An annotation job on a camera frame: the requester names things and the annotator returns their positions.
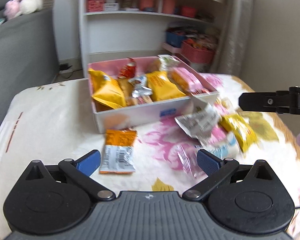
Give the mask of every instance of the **yellow wrapper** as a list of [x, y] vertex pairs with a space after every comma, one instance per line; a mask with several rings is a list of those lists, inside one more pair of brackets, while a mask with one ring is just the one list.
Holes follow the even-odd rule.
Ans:
[[238, 114], [230, 114], [222, 117], [219, 122], [228, 132], [232, 131], [243, 152], [246, 152], [251, 144], [256, 143], [257, 136], [245, 120]]
[[89, 69], [94, 94], [92, 98], [113, 109], [126, 106], [124, 93], [118, 82], [99, 70]]
[[127, 78], [119, 78], [119, 79], [117, 79], [117, 82], [119, 83], [119, 86], [123, 91], [126, 105], [132, 106], [133, 104], [132, 104], [130, 98], [132, 96], [133, 86], [129, 83], [129, 80]]
[[178, 87], [170, 82], [166, 71], [155, 71], [146, 74], [148, 78], [148, 88], [152, 89], [152, 101], [162, 101], [174, 98], [185, 97]]

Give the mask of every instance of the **blue label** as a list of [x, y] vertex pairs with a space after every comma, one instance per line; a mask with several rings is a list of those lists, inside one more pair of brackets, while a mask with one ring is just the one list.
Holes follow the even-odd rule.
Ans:
[[163, 110], [163, 111], [160, 111], [160, 117], [167, 116], [167, 115], [174, 115], [174, 114], [176, 114], [176, 112], [177, 112], [176, 108]]

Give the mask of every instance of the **red snack wrapper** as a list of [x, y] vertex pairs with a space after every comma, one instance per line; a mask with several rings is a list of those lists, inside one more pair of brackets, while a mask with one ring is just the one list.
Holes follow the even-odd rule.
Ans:
[[133, 78], [136, 72], [136, 62], [132, 58], [128, 58], [129, 63], [121, 69], [118, 78]]

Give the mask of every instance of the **orange container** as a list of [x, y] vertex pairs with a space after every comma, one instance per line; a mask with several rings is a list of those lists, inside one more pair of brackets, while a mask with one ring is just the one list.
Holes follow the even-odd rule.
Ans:
[[154, 7], [154, 0], [140, 0], [139, 9], [142, 11], [144, 8]]
[[189, 6], [182, 6], [181, 7], [181, 15], [182, 16], [194, 18], [196, 14], [197, 14], [197, 9], [196, 8], [192, 8], [192, 7], [189, 7]]
[[167, 14], [174, 14], [176, 0], [163, 0], [162, 12]]

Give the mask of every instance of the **pink stuffed toy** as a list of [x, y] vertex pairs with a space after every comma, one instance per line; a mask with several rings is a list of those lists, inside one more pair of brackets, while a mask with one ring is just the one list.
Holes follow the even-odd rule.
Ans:
[[6, 18], [8, 20], [11, 20], [15, 17], [18, 17], [21, 15], [21, 11], [20, 11], [20, 2], [22, 0], [12, 0], [12, 1], [8, 1], [5, 5], [5, 11], [4, 11], [4, 16], [6, 16]]

